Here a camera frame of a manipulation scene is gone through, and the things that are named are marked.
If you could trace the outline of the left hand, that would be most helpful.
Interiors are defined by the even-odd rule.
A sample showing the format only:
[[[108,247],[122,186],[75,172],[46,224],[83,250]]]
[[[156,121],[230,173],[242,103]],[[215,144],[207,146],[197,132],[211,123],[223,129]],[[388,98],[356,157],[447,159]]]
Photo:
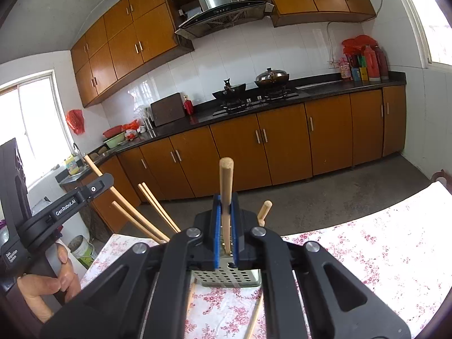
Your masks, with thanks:
[[[64,292],[64,301],[68,302],[81,291],[81,283],[74,272],[68,250],[60,243],[57,246],[57,257],[61,264],[57,278],[44,275],[27,274],[17,279],[17,286],[33,315],[41,323],[47,322],[52,310],[43,300],[44,295]]]

